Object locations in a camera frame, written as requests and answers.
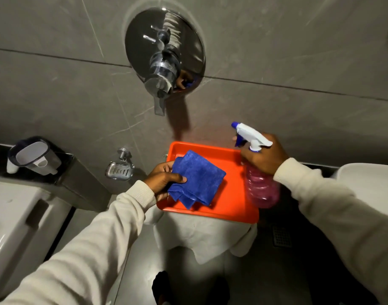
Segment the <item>person's left hand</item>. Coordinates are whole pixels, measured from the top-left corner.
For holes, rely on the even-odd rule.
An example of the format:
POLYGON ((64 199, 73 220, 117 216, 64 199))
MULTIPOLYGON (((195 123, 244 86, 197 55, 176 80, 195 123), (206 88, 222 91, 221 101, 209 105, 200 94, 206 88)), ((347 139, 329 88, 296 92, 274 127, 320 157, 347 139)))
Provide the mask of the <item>person's left hand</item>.
POLYGON ((169 195, 168 187, 171 183, 164 183, 164 173, 174 173, 173 165, 174 161, 158 164, 144 180, 144 183, 153 191, 157 202, 166 199, 169 195))

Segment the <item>person's right hand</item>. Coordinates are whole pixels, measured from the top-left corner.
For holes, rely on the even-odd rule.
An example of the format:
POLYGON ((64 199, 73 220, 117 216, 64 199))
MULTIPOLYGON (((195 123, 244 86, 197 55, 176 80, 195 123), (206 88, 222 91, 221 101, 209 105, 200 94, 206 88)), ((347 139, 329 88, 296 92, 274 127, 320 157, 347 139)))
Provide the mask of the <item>person's right hand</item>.
POLYGON ((261 150, 261 163, 252 165, 263 173, 273 176, 290 156, 286 153, 275 135, 270 133, 262 133, 262 135, 273 144, 271 147, 261 150))

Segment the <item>blue microfibre cloth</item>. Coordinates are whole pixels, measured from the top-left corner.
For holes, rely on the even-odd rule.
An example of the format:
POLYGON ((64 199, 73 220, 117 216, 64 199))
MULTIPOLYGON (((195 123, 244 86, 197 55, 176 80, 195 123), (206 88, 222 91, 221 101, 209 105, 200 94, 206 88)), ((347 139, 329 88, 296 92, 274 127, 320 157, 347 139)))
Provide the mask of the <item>blue microfibre cloth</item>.
POLYGON ((167 192, 187 210, 196 202, 209 207, 226 176, 225 171, 192 150, 175 159, 172 172, 187 180, 185 183, 172 183, 167 192))

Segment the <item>pink spray bottle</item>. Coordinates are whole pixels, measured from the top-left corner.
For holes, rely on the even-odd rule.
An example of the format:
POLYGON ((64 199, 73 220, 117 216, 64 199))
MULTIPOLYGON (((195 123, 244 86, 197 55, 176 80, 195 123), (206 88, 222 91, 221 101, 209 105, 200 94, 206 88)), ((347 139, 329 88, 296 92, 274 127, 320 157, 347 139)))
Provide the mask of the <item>pink spray bottle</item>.
MULTIPOLYGON (((235 147, 241 148, 246 144, 253 153, 258 153, 262 148, 269 148, 273 142, 262 133, 240 122, 232 122, 236 131, 235 147)), ((280 197, 280 186, 271 175, 261 172, 252 164, 245 164, 245 192, 247 199, 260 209, 273 207, 280 197)))

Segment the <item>person's right forearm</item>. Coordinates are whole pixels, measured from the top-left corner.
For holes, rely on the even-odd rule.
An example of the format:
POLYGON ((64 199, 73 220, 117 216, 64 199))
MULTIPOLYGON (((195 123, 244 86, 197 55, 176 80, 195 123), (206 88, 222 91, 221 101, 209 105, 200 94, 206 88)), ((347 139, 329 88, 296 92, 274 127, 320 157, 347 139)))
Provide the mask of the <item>person's right forearm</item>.
POLYGON ((291 191, 301 213, 325 234, 348 271, 388 305, 388 215, 294 158, 284 161, 273 179, 291 191))

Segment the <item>person's left forearm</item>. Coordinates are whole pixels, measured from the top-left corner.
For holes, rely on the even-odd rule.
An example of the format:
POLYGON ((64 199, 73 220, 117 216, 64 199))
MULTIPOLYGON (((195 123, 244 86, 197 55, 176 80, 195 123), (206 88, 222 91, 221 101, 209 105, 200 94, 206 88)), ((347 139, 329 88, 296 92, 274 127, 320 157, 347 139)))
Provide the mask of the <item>person's left forearm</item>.
POLYGON ((0 305, 104 305, 160 190, 137 181, 0 305))

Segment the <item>orange plastic tray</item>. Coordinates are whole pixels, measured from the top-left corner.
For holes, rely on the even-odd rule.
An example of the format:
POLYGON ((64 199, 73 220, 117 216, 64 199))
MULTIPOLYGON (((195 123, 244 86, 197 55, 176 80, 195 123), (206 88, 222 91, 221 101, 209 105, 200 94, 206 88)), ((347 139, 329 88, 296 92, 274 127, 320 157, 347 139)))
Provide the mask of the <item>orange plastic tray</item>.
POLYGON ((156 204, 157 207, 167 212, 256 224, 259 220, 259 210, 255 205, 247 201, 246 198, 244 186, 245 172, 244 167, 241 165, 240 151, 174 141, 170 144, 167 160, 182 157, 189 150, 196 152, 226 172, 226 176, 210 207, 196 202, 191 209, 186 209, 180 201, 174 201, 172 197, 168 197, 167 200, 161 200, 156 204))

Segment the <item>chrome soap dish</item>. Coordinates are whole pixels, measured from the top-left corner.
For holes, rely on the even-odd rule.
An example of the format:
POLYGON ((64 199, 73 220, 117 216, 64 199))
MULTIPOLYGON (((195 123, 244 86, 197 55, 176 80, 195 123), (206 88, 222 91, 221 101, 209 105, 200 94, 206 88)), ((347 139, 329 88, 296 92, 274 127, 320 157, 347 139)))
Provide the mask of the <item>chrome soap dish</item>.
POLYGON ((105 170, 105 176, 113 180, 131 180, 135 169, 131 160, 131 152, 126 148, 119 148, 117 152, 119 160, 110 162, 105 170))

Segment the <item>white cloth covered stool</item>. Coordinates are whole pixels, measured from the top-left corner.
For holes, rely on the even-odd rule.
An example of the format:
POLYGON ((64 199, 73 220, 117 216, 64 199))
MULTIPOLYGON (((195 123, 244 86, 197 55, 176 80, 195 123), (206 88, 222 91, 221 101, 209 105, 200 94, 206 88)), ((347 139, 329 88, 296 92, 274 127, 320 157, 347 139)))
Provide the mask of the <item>white cloth covered stool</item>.
POLYGON ((188 248, 200 265, 227 251, 233 256, 243 257, 257 237, 257 224, 172 213, 157 206, 146 212, 144 224, 153 226, 160 250, 188 248))

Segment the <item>floor drain grate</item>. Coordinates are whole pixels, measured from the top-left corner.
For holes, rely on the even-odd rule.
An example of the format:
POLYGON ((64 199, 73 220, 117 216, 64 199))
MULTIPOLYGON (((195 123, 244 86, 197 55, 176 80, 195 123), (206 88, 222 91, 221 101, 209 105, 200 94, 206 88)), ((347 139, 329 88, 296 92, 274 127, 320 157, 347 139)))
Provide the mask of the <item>floor drain grate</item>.
POLYGON ((291 235, 286 228, 272 225, 273 246, 279 248, 292 248, 291 235))

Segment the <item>person's black shoe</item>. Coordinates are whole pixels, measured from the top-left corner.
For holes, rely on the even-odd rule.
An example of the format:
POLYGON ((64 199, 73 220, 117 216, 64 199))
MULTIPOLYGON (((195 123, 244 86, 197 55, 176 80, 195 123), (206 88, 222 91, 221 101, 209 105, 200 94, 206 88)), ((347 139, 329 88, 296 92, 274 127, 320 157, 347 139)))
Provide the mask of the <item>person's black shoe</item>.
POLYGON ((151 289, 156 305, 174 305, 174 296, 169 275, 166 271, 161 271, 156 275, 151 289))

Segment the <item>chrome shower mixer valve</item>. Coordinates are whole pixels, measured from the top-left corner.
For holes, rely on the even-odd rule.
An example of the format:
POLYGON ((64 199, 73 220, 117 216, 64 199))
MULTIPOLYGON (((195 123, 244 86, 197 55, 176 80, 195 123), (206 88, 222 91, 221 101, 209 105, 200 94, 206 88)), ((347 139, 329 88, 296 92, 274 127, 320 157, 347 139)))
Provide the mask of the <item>chrome shower mixer valve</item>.
POLYGON ((166 100, 198 86, 205 72, 200 35, 176 11, 154 7, 136 14, 124 43, 130 66, 154 99, 155 115, 164 116, 166 100))

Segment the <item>white wash basin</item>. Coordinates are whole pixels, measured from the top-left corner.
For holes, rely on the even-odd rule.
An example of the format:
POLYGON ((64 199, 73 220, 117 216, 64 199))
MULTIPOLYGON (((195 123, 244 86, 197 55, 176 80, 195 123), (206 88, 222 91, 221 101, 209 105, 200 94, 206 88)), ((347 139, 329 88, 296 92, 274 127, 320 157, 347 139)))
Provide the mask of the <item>white wash basin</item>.
POLYGON ((331 177, 351 189, 358 199, 388 215, 388 165, 346 164, 331 177))

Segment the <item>grey plastic jug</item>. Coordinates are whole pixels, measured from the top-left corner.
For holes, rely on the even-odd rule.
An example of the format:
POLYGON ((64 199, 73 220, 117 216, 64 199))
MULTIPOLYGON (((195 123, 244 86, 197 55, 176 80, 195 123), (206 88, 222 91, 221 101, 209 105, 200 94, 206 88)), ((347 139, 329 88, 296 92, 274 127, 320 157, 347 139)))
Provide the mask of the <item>grey plastic jug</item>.
POLYGON ((15 174, 19 168, 27 168, 39 175, 56 175, 62 162, 42 137, 20 140, 7 155, 6 171, 15 174))

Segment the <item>white toilet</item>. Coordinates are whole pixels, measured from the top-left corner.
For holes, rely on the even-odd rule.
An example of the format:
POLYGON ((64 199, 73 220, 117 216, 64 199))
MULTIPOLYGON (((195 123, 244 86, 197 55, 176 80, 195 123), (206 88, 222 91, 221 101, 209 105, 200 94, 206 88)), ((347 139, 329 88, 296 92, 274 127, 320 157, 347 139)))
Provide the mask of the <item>white toilet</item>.
POLYGON ((70 209, 44 189, 0 182, 0 299, 43 263, 70 209))

